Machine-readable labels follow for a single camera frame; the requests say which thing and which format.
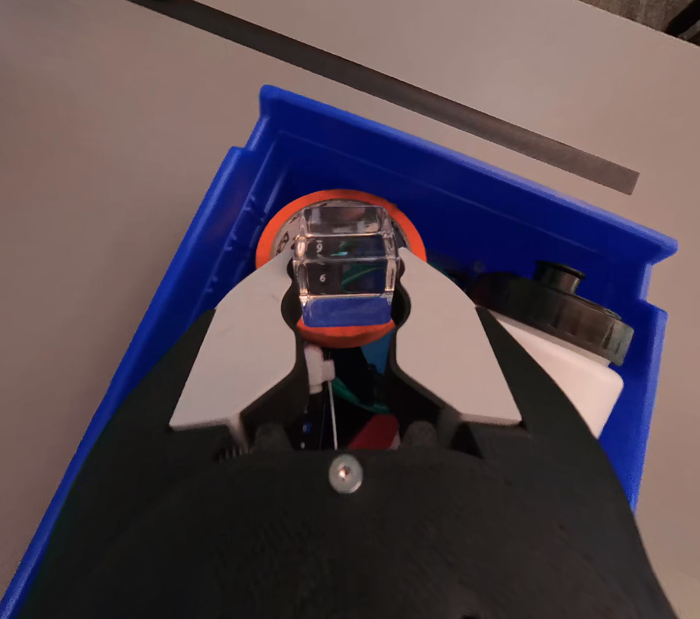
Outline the white plastic clip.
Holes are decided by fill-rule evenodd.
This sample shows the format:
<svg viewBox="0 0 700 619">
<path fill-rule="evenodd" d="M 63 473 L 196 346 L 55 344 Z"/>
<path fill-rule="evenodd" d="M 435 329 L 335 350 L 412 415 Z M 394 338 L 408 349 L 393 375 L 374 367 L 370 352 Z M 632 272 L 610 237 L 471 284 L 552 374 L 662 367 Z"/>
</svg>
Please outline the white plastic clip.
<svg viewBox="0 0 700 619">
<path fill-rule="evenodd" d="M 323 349 L 315 344 L 307 344 L 304 347 L 304 359 L 307 367 L 309 393 L 311 396 L 320 394 L 324 385 L 335 379 L 334 361 L 327 359 Z"/>
</svg>

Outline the red flat item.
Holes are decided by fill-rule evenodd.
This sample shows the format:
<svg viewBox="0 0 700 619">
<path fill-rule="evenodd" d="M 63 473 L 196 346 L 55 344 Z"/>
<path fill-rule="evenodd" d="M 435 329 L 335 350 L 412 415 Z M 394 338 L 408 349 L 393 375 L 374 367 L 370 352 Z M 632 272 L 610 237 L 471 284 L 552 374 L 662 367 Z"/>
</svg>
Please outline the red flat item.
<svg viewBox="0 0 700 619">
<path fill-rule="evenodd" d="M 391 414 L 374 414 L 347 445 L 348 450 L 395 450 L 400 445 L 398 420 Z"/>
</svg>

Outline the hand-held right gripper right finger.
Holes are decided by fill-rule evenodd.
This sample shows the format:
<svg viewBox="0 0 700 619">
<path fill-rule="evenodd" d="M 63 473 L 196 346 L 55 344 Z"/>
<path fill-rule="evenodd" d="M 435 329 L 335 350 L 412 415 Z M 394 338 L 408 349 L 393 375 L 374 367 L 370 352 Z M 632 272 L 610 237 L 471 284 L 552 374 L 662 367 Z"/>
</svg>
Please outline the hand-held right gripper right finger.
<svg viewBox="0 0 700 619">
<path fill-rule="evenodd" d="M 407 248 L 398 260 L 387 402 L 399 422 L 520 424 L 520 409 L 473 301 Z"/>
</svg>

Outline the blue plastic bin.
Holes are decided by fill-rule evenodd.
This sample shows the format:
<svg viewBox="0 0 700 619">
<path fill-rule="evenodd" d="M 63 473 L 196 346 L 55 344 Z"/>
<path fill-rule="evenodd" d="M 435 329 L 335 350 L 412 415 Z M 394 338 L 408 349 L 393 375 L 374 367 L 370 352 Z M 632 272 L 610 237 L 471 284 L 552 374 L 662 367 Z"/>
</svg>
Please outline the blue plastic bin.
<svg viewBox="0 0 700 619">
<path fill-rule="evenodd" d="M 258 239 L 283 206 L 345 188 L 398 205 L 430 253 L 460 273 L 525 275 L 538 259 L 582 270 L 583 296 L 634 329 L 625 387 L 602 446 L 636 508 L 659 380 L 666 313 L 647 301 L 652 266 L 678 241 L 500 168 L 287 90 L 264 86 L 260 117 L 231 148 L 155 291 L 48 510 L 1 600 L 20 614 L 70 487 L 123 399 L 254 266 Z"/>
</svg>

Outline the white bottle with black cap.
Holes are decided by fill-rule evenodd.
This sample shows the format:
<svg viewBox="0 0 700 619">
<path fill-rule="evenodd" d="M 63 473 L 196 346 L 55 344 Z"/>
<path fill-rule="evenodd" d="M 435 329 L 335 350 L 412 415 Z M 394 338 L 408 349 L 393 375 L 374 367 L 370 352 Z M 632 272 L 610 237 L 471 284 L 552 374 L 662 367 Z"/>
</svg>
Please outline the white bottle with black cap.
<svg viewBox="0 0 700 619">
<path fill-rule="evenodd" d="M 539 260 L 530 277 L 484 273 L 468 295 L 555 381 L 599 439 L 624 387 L 613 367 L 625 362 L 634 328 L 580 296 L 584 278 L 568 265 Z"/>
</svg>

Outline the clear glass cube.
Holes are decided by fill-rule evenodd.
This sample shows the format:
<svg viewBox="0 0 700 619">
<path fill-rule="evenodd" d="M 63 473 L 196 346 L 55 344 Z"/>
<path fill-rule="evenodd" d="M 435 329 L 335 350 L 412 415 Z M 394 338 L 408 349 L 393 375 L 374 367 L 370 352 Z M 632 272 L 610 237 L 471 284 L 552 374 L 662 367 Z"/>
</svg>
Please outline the clear glass cube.
<svg viewBox="0 0 700 619">
<path fill-rule="evenodd" d="M 383 206 L 333 201 L 305 208 L 293 256 L 304 326 L 387 324 L 398 249 L 390 213 Z"/>
</svg>

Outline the orange tape roll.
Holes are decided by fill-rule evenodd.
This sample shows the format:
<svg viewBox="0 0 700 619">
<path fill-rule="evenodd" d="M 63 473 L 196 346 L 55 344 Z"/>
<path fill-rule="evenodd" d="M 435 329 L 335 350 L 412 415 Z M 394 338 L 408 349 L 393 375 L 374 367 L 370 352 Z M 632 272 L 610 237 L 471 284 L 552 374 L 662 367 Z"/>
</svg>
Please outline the orange tape roll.
<svg viewBox="0 0 700 619">
<path fill-rule="evenodd" d="M 427 261 L 424 241 L 407 215 L 395 204 L 380 196 L 353 189 L 334 188 L 303 195 L 278 211 L 267 223 L 258 240 L 256 249 L 256 268 L 261 268 L 271 259 L 286 250 L 294 256 L 295 240 L 299 231 L 300 215 L 305 208 L 322 205 L 333 201 L 351 203 L 352 201 L 367 205 L 385 207 L 392 219 L 399 249 L 407 248 L 420 259 Z M 303 339 L 324 348 L 341 349 L 363 347 L 383 338 L 394 328 L 393 318 L 387 324 L 367 328 L 308 328 L 302 317 L 296 326 Z"/>
</svg>

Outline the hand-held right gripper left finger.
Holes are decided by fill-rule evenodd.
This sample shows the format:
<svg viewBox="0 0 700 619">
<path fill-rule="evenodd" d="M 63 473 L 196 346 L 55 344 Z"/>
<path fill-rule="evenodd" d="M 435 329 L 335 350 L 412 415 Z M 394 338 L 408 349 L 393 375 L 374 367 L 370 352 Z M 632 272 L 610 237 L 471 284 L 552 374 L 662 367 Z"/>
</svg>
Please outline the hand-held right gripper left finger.
<svg viewBox="0 0 700 619">
<path fill-rule="evenodd" d="M 283 314 L 298 306 L 286 250 L 251 273 L 217 305 L 170 419 L 175 431 L 223 425 L 250 447 L 259 425 L 290 424 L 307 402 L 300 336 Z"/>
</svg>

